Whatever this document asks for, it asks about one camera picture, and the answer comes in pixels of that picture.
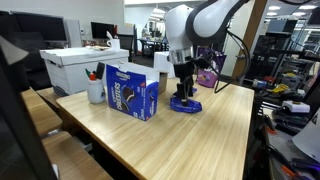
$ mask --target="white box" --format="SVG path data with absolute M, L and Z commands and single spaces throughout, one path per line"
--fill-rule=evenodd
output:
M 168 73 L 168 78 L 174 78 L 173 64 L 168 61 L 169 51 L 155 52 L 153 68 L 159 72 Z
M 98 62 L 128 62 L 129 52 L 122 49 L 98 51 L 89 48 L 69 48 L 40 50 L 40 55 L 45 60 L 54 91 L 60 96 L 65 96 L 87 90 L 88 76 L 85 69 L 95 71 Z

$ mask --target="marker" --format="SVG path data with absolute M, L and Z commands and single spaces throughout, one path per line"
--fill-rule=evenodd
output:
M 96 75 L 93 74 L 93 73 L 91 73 L 89 79 L 90 79 L 91 81 L 95 81 L 95 80 L 96 80 Z
M 86 74 L 87 74 L 87 76 L 88 76 L 88 78 L 90 78 L 90 71 L 86 68 Z

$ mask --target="office chair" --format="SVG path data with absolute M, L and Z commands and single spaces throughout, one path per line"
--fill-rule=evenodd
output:
M 120 48 L 129 50 L 129 62 L 132 62 L 132 44 L 134 35 L 118 34 L 120 40 Z
M 39 32 L 14 32 L 4 34 L 3 37 L 13 45 L 29 52 L 23 59 L 29 85 L 34 90 L 51 87 L 51 81 L 44 60 L 39 50 L 48 49 Z

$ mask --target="wall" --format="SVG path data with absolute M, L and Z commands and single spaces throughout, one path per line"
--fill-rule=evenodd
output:
M 234 15 L 232 27 L 229 29 L 232 33 L 236 34 L 241 39 L 243 39 L 246 32 L 253 5 L 254 0 L 251 0 L 244 4 Z M 235 63 L 237 61 L 236 56 L 238 55 L 239 50 L 240 48 L 238 44 L 230 36 L 227 36 L 225 42 L 225 54 L 227 55 L 227 59 L 221 72 L 223 75 L 232 75 Z
M 135 24 L 137 28 L 137 38 L 141 38 L 141 32 L 147 24 L 150 15 L 155 7 L 125 7 L 125 23 Z M 138 41 L 138 49 L 141 50 L 141 43 Z
M 90 22 L 124 24 L 124 0 L 1 0 L 0 10 L 78 19 L 85 40 L 92 38 Z

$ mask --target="computer monitor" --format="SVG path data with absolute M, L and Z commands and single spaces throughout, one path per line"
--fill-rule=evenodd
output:
M 17 17 L 22 32 L 40 32 L 45 41 L 67 42 L 63 17 L 12 12 Z
M 13 65 L 25 55 L 0 36 L 0 177 L 56 180 L 20 92 L 13 84 L 17 81 Z
M 18 20 L 15 16 L 0 16 L 0 27 L 0 35 L 21 32 Z
M 107 31 L 110 34 L 114 34 L 113 24 L 103 24 L 97 22 L 91 22 L 92 38 L 95 39 L 107 39 Z

